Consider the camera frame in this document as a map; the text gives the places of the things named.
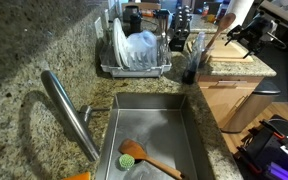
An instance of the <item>green scrub brush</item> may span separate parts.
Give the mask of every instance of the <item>green scrub brush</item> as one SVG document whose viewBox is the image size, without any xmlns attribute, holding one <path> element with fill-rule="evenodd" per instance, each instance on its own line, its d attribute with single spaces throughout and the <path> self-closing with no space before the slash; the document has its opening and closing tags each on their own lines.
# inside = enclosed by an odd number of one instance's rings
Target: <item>green scrub brush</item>
<svg viewBox="0 0 288 180">
<path fill-rule="evenodd" d="M 134 165 L 135 159 L 131 155 L 123 154 L 119 162 L 122 170 L 129 170 Z"/>
</svg>

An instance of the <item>white plate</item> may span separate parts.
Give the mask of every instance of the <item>white plate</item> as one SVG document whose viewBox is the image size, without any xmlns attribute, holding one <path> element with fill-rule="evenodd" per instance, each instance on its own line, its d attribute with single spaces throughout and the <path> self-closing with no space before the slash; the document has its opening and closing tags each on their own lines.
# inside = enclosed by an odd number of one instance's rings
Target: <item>white plate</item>
<svg viewBox="0 0 288 180">
<path fill-rule="evenodd" d="M 126 41 L 126 37 L 122 29 L 121 21 L 118 18 L 114 19 L 113 29 L 114 29 L 113 45 L 114 45 L 116 62 L 120 67 L 123 67 L 123 64 L 126 67 L 130 67 L 130 64 L 127 60 L 128 43 Z"/>
<path fill-rule="evenodd" d="M 114 46 L 114 54 L 115 54 L 115 59 L 118 64 L 118 66 L 123 67 L 121 63 L 121 58 L 120 58 L 120 53 L 118 50 L 118 29 L 119 26 L 121 26 L 121 22 L 118 18 L 114 19 L 113 22 L 113 46 Z"/>
</svg>

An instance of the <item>sink basin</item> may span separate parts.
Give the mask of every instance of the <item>sink basin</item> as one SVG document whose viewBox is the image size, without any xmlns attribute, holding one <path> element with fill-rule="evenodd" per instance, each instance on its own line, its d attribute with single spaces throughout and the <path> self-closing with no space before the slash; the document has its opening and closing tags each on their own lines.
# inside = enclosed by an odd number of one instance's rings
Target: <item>sink basin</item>
<svg viewBox="0 0 288 180">
<path fill-rule="evenodd" d="M 181 94 L 116 94 L 96 179 L 172 179 L 145 161 L 122 171 L 118 163 L 122 154 L 118 148 L 127 138 L 138 142 L 149 156 L 178 169 L 190 180 L 214 179 L 187 101 Z"/>
</svg>

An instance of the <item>wooden spoon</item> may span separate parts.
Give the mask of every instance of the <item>wooden spoon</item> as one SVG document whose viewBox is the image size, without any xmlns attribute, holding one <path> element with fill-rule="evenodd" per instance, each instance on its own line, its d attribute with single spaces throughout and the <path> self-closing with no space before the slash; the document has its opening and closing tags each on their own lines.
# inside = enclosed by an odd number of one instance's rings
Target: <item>wooden spoon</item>
<svg viewBox="0 0 288 180">
<path fill-rule="evenodd" d="M 222 19 L 220 20 L 220 22 L 218 23 L 218 27 L 217 27 L 217 31 L 214 34 L 214 36 L 212 37 L 212 39 L 210 40 L 210 42 L 208 42 L 208 44 L 206 45 L 205 49 L 206 51 L 204 51 L 202 53 L 202 58 L 201 61 L 205 60 L 205 55 L 207 53 L 207 50 L 210 49 L 215 41 L 215 39 L 221 34 L 222 31 L 224 31 L 225 29 L 227 29 L 234 21 L 235 21 L 236 15 L 234 13 L 228 13 L 226 15 L 224 15 L 222 17 Z"/>
<path fill-rule="evenodd" d="M 124 140 L 119 148 L 119 151 L 123 154 L 131 155 L 136 160 L 145 160 L 177 180 L 187 179 L 187 177 L 180 171 L 148 156 L 143 148 L 131 139 Z"/>
</svg>

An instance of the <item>wall outlet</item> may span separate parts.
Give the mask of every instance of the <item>wall outlet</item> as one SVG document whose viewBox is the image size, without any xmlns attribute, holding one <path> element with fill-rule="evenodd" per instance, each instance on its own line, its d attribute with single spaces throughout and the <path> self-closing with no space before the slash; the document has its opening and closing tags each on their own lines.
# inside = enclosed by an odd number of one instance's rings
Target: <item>wall outlet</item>
<svg viewBox="0 0 288 180">
<path fill-rule="evenodd" d="M 102 28 L 101 17 L 98 17 L 96 19 L 96 21 L 94 22 L 94 26 L 95 26 L 97 39 L 103 38 L 104 37 L 104 32 L 103 32 L 103 28 Z"/>
</svg>

